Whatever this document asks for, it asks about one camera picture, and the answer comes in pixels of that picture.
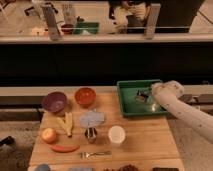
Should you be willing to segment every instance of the white object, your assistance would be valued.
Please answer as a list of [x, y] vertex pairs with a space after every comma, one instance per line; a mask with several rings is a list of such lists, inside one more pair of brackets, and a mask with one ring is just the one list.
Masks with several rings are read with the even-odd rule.
[[183, 93], [184, 87], [176, 81], [152, 85], [152, 95], [162, 107], [213, 142], [213, 117], [178, 100]]
[[121, 126], [113, 126], [109, 129], [108, 137], [111, 145], [120, 146], [126, 138], [126, 132]]
[[82, 35], [91, 35], [91, 33], [88, 32], [87, 30], [83, 30]]
[[65, 23], [72, 24], [74, 27], [76, 27], [77, 18], [76, 18], [73, 2], [66, 1], [66, 2], [63, 2], [61, 6], [62, 6], [62, 12], [64, 15]]
[[3, 9], [1, 4], [0, 4], [0, 10], [1, 10], [2, 15], [5, 18], [5, 20], [10, 24], [10, 21], [9, 21], [9, 19], [8, 19], [8, 17], [7, 17], [7, 15], [6, 15], [6, 13], [5, 13], [5, 11], [4, 11], [4, 9]]
[[44, 13], [42, 10], [42, 5], [45, 4], [45, 1], [44, 0], [32, 0], [32, 4], [33, 4], [35, 11], [38, 13], [38, 16], [40, 17], [40, 19], [44, 21], [45, 18], [44, 18]]

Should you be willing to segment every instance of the fork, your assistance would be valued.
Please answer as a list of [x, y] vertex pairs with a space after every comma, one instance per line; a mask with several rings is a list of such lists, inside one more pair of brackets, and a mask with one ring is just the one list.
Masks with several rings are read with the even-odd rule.
[[96, 153], [81, 152], [79, 154], [81, 158], [87, 158], [93, 155], [111, 155], [111, 151], [96, 152]]

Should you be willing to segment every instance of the purple bowl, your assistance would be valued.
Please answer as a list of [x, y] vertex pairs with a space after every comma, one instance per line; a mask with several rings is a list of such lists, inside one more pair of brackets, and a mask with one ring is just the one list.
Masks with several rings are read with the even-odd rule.
[[41, 102], [42, 107], [51, 113], [60, 112], [66, 104], [67, 96], [62, 92], [52, 92], [46, 95]]

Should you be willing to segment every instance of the black panel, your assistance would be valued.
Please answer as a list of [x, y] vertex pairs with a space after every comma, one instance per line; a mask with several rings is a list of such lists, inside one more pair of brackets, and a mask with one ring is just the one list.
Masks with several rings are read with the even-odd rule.
[[161, 4], [157, 27], [175, 27], [173, 29], [157, 29], [157, 32], [188, 32], [198, 10], [204, 0], [154, 0]]
[[213, 43], [0, 45], [0, 86], [213, 82]]

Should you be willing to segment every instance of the small metal pot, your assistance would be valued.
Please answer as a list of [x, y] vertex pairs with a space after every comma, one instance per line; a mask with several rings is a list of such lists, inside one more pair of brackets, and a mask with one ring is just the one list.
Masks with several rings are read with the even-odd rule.
[[97, 138], [97, 131], [95, 128], [90, 127], [86, 129], [84, 135], [89, 143], [94, 143]]

